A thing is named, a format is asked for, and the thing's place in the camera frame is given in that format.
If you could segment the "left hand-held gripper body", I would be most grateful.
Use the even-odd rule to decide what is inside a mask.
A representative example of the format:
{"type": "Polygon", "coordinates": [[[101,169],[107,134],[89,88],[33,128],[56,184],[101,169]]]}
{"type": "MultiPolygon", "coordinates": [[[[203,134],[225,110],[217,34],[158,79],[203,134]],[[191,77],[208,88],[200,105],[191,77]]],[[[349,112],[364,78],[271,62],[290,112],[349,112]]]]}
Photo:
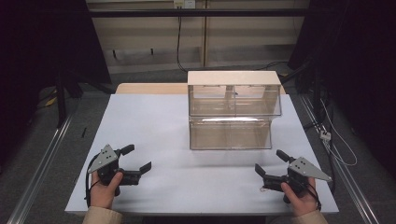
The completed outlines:
{"type": "Polygon", "coordinates": [[[88,166],[88,174],[97,172],[100,181],[108,185],[117,172],[123,173],[120,182],[121,186],[137,185],[141,178],[140,171],[126,171],[120,168],[120,149],[113,149],[110,145],[105,145],[100,152],[93,157],[88,166]]]}

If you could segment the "white table cover sheet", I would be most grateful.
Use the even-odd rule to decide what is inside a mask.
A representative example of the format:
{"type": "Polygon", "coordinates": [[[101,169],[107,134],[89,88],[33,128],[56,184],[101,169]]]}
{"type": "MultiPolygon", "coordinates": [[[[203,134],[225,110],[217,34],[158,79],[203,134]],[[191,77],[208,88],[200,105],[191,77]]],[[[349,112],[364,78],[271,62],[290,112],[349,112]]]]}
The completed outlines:
{"type": "Polygon", "coordinates": [[[287,164],[277,155],[318,160],[293,103],[282,96],[282,115],[271,127],[272,146],[259,150],[192,150],[188,97],[185,94],[115,94],[111,96],[89,154],[105,145],[133,144],[120,167],[136,170],[151,163],[138,185],[123,186],[113,207],[141,216],[271,216],[290,207],[283,195],[262,189],[254,166],[284,175],[287,164]]]}

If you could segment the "black horizontal bar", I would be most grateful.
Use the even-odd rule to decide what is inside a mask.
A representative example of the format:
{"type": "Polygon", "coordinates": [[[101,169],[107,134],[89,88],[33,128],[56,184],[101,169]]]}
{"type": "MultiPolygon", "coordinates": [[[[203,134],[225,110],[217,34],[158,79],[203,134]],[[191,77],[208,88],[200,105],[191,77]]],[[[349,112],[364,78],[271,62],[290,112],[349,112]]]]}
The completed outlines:
{"type": "Polygon", "coordinates": [[[129,17],[295,17],[310,14],[309,9],[137,9],[90,11],[93,18],[129,18],[129,17]]]}

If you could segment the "white wall outlet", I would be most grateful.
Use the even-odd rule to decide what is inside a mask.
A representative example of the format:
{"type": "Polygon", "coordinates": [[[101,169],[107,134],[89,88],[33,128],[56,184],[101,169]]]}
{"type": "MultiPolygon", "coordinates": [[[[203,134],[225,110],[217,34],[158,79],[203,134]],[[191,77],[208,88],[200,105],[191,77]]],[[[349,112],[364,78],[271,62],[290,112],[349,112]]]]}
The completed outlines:
{"type": "Polygon", "coordinates": [[[194,9],[196,8],[195,0],[173,0],[176,9],[194,9]]]}

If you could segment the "clear acrylic drawer cabinet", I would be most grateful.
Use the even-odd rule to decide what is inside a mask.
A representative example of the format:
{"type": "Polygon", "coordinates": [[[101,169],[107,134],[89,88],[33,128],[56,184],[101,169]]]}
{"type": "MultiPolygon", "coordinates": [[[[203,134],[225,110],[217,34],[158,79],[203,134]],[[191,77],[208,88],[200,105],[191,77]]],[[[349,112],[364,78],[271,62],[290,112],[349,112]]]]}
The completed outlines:
{"type": "Polygon", "coordinates": [[[274,71],[190,71],[190,148],[271,148],[281,90],[274,71]]]}

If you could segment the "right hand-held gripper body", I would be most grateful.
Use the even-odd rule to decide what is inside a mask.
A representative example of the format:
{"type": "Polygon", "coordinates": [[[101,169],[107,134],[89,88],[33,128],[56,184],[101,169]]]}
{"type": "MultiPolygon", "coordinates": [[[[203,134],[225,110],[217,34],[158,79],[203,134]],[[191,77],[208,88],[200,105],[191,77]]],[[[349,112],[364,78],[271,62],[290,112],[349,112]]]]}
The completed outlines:
{"type": "Polygon", "coordinates": [[[289,163],[287,173],[282,176],[268,175],[262,177],[263,185],[267,189],[276,190],[281,192],[281,184],[288,183],[291,189],[299,194],[308,190],[308,178],[313,177],[316,179],[331,182],[332,178],[322,172],[317,166],[308,161],[304,157],[297,159],[293,158],[293,162],[289,163]]]}

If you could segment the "person's right hand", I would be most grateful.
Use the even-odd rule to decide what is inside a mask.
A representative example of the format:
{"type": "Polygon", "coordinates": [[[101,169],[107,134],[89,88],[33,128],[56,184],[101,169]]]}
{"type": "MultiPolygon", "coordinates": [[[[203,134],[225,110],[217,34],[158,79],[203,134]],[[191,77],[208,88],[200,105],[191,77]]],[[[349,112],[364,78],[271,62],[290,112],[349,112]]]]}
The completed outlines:
{"type": "Polygon", "coordinates": [[[308,178],[308,190],[296,195],[288,183],[283,182],[281,188],[291,203],[293,214],[298,217],[317,210],[316,180],[308,178]]]}

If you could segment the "aluminium floor rail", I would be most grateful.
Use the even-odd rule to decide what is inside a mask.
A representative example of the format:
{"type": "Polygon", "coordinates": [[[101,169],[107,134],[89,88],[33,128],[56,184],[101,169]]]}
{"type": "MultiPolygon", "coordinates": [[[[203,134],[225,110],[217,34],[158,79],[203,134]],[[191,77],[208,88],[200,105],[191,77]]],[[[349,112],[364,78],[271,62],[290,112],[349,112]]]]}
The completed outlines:
{"type": "MultiPolygon", "coordinates": [[[[333,126],[331,124],[331,128],[326,130],[325,126],[319,122],[319,119],[314,115],[314,107],[313,104],[308,99],[307,96],[301,96],[301,101],[303,102],[304,108],[314,124],[315,129],[320,133],[320,131],[330,131],[333,126]]],[[[337,174],[340,175],[342,182],[344,183],[347,192],[351,196],[353,203],[356,205],[363,222],[365,224],[379,224],[377,217],[375,216],[374,210],[372,206],[367,201],[366,196],[361,191],[361,188],[358,186],[355,178],[352,176],[352,173],[349,172],[348,167],[352,167],[352,165],[342,159],[341,154],[339,153],[336,146],[332,143],[332,140],[324,140],[321,139],[321,144],[324,146],[326,153],[331,155],[333,158],[332,168],[337,171],[337,174]]]]}
{"type": "Polygon", "coordinates": [[[56,153],[62,141],[64,140],[64,136],[69,129],[72,119],[73,115],[68,115],[61,125],[56,129],[54,135],[51,138],[49,146],[44,153],[44,156],[35,169],[35,172],[23,194],[19,198],[13,212],[10,215],[10,218],[7,221],[7,224],[24,224],[24,221],[34,204],[35,198],[49,171],[50,165],[52,164],[56,153]]]}

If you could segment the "black metal stand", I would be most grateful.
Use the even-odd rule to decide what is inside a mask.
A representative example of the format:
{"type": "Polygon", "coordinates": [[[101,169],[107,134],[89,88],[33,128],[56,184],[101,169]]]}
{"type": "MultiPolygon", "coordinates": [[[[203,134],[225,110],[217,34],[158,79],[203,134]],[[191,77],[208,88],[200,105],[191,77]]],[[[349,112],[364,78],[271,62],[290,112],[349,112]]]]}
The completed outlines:
{"type": "Polygon", "coordinates": [[[67,115],[64,91],[67,91],[72,98],[80,98],[83,94],[83,90],[78,85],[78,77],[75,73],[71,71],[61,71],[56,77],[56,91],[58,101],[57,127],[61,128],[67,115]]]}

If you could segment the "person's left hand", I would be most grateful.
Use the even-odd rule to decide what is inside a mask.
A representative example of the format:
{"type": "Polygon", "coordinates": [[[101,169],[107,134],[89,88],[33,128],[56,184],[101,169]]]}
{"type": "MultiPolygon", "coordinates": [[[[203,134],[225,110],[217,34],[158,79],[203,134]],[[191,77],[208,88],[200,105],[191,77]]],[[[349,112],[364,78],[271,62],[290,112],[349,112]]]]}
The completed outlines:
{"type": "Polygon", "coordinates": [[[100,181],[99,175],[96,172],[93,172],[90,192],[91,206],[111,209],[115,198],[116,188],[119,186],[122,178],[123,173],[118,172],[114,175],[108,185],[103,185],[100,181]]]}

